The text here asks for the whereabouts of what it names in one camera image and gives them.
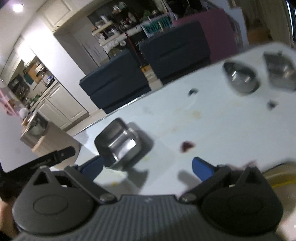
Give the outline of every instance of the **screw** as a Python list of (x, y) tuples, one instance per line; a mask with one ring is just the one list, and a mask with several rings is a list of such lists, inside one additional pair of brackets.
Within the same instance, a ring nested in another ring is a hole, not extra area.
[(196, 195), (193, 193), (186, 193), (181, 197), (183, 202), (192, 202), (196, 199)]
[(104, 193), (100, 196), (100, 200), (102, 202), (110, 202), (113, 201), (115, 199), (115, 196), (111, 193)]
[(218, 168), (222, 168), (222, 167), (226, 167), (225, 165), (222, 165), (222, 164), (220, 164), (220, 165), (218, 165), (217, 166)]
[(192, 94), (197, 94), (198, 93), (198, 89), (192, 88), (189, 92), (188, 92), (188, 96), (191, 96)]

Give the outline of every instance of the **hand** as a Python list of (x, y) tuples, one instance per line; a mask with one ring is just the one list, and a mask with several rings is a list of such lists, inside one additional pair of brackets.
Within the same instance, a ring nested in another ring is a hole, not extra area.
[(16, 198), (12, 197), (7, 201), (0, 201), (0, 231), (11, 238), (18, 235), (12, 217), (12, 206), (15, 200)]

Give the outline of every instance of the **kitchen cabinet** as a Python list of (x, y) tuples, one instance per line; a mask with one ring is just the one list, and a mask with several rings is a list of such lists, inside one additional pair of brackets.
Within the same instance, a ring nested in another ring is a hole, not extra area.
[(15, 50), (13, 50), (3, 68), (2, 74), (0, 76), (1, 81), (5, 86), (8, 85), (13, 73), (15, 72), (17, 66), (19, 65), (21, 58), (18, 56)]
[(55, 32), (77, 11), (77, 7), (71, 0), (48, 0), (38, 12), (48, 28)]
[(47, 99), (71, 122), (74, 122), (87, 113), (61, 84), (53, 87)]
[(52, 103), (50, 103), (47, 98), (44, 98), (36, 109), (61, 129), (64, 129), (71, 124), (71, 121), (68, 120)]
[(28, 66), (36, 57), (29, 45), (20, 37), (15, 44), (15, 51), (19, 57), (24, 61), (24, 65)]

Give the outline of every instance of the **ceiling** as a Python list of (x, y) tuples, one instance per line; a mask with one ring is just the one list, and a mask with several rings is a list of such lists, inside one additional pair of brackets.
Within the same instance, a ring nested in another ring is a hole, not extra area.
[[(22, 30), (45, 2), (46, 0), (9, 0), (0, 9), (0, 73)], [(24, 10), (14, 12), (14, 4), (23, 4)]]

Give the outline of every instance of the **metal bowl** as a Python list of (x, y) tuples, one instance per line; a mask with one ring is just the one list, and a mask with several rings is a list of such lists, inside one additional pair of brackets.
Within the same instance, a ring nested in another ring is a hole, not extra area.
[(113, 170), (124, 169), (142, 147), (139, 135), (120, 118), (112, 121), (94, 143), (105, 167)]
[(224, 70), (231, 86), (240, 93), (251, 93), (259, 86), (251, 68), (237, 62), (225, 62)]
[(264, 53), (263, 56), (267, 65), (270, 83), (275, 87), (295, 90), (296, 71), (292, 61), (281, 53)]

